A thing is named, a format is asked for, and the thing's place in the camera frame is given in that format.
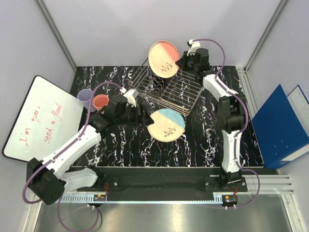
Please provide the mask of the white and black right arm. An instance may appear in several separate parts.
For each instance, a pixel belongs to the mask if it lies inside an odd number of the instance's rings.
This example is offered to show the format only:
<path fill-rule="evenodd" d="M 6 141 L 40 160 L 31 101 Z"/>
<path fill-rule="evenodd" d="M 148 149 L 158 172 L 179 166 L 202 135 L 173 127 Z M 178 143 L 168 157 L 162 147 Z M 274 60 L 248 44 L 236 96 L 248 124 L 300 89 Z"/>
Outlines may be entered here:
<path fill-rule="evenodd" d="M 223 161 L 221 173 L 216 184 L 223 191 L 231 191 L 241 182 L 240 141 L 243 130 L 248 125 L 246 97 L 225 85 L 214 73 L 209 64 L 209 51 L 197 48 L 195 51 L 184 51 L 176 62 L 182 71 L 191 72 L 204 89 L 217 100 L 217 121 L 223 134 Z"/>

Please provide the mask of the lavender plastic cup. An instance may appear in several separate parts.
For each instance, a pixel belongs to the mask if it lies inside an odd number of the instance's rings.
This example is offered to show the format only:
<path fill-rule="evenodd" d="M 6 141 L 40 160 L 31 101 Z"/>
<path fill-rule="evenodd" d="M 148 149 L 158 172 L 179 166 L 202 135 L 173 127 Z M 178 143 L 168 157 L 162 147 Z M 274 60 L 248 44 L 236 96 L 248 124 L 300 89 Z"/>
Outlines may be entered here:
<path fill-rule="evenodd" d="M 93 90 L 89 88 L 80 90 L 80 92 L 77 94 L 77 99 L 86 110 L 89 110 L 90 112 L 96 111 L 95 107 L 92 104 Z"/>

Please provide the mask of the blue and cream plate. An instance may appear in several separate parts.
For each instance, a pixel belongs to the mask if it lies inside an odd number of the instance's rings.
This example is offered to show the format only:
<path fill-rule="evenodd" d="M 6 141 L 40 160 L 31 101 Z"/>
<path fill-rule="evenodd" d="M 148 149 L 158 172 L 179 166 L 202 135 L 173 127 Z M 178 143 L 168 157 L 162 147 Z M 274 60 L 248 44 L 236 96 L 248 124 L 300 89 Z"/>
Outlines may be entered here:
<path fill-rule="evenodd" d="M 173 142 L 185 131 L 181 114 L 172 109 L 159 109 L 150 115 L 154 123 L 147 127 L 149 134 L 160 142 Z"/>

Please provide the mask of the pink plastic cup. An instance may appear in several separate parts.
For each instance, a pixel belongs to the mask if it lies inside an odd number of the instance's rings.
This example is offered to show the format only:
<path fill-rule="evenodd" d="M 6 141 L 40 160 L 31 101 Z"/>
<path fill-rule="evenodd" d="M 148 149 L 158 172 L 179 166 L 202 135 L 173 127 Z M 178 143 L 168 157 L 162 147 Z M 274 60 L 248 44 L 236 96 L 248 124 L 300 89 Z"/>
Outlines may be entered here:
<path fill-rule="evenodd" d="M 109 102 L 109 97 L 104 94 L 99 94 L 95 96 L 94 99 L 92 100 L 92 104 L 97 111 L 99 111 L 104 106 L 107 106 L 108 102 Z"/>

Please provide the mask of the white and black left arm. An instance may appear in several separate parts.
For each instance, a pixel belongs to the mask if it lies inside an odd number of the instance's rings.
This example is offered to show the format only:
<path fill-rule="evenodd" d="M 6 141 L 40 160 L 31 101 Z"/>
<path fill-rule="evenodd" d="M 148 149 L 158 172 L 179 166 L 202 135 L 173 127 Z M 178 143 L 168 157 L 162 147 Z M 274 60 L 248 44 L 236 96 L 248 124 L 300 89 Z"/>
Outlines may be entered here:
<path fill-rule="evenodd" d="M 105 185 L 102 171 L 87 166 L 70 172 L 70 166 L 119 126 L 148 127 L 153 123 L 143 103 L 137 103 L 135 97 L 119 95 L 110 98 L 108 104 L 88 117 L 81 130 L 61 148 L 42 160 L 32 158 L 27 163 L 27 181 L 22 194 L 24 202 L 31 203 L 26 198 L 27 189 L 46 205 L 55 203 L 67 191 L 80 188 L 100 191 Z"/>

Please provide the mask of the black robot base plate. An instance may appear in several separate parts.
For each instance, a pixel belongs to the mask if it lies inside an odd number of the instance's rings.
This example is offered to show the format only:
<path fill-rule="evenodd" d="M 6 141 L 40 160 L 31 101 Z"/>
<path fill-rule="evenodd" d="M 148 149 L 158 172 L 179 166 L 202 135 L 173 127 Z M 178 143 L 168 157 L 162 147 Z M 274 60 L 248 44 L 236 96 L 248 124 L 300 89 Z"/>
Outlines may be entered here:
<path fill-rule="evenodd" d="M 98 167 L 99 180 L 107 183 L 110 192 L 130 188 L 175 189 L 194 188 L 206 192 L 247 192 L 241 172 L 224 174 L 221 168 L 210 167 Z"/>

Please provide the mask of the pink and cream plate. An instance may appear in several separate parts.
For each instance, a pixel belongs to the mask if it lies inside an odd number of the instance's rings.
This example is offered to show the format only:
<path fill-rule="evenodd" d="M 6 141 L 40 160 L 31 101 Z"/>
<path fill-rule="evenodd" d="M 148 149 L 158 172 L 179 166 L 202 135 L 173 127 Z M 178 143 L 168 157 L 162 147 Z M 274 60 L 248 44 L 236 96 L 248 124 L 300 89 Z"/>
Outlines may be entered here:
<path fill-rule="evenodd" d="M 180 59 L 177 48 L 168 41 L 155 42 L 148 53 L 151 70 L 160 78 L 171 78 L 179 70 L 176 61 Z"/>

